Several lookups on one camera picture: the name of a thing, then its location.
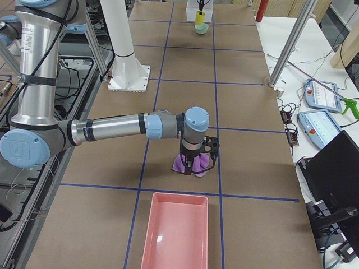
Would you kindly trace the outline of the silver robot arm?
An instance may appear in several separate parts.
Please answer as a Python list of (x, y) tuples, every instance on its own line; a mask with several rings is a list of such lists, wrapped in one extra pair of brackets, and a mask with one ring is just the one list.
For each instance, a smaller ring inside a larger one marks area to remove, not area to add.
[(206, 135), (209, 114), (201, 107), (172, 114), (166, 110), (102, 119), (62, 120), (54, 117), (60, 35), (69, 28), (86, 31), (84, 1), (17, 1), (21, 21), (21, 62), (17, 113), (1, 138), (1, 154), (13, 166), (30, 169), (61, 151), (108, 138), (141, 135), (177, 138), (174, 168), (186, 175), (212, 169), (219, 152), (215, 137)]

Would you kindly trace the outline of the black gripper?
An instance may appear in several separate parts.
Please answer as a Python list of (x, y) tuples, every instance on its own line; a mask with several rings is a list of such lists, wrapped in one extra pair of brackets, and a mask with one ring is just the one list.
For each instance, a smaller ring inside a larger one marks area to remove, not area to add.
[(184, 175), (189, 175), (189, 170), (191, 172), (191, 175), (195, 175), (195, 171), (193, 170), (193, 168), (201, 168), (201, 148), (190, 150), (184, 146), (181, 146), (180, 154), (181, 162), (185, 167), (183, 172)]
[(197, 3), (199, 5), (199, 11), (203, 11), (203, 8), (205, 6), (205, 1), (204, 0), (198, 0)]

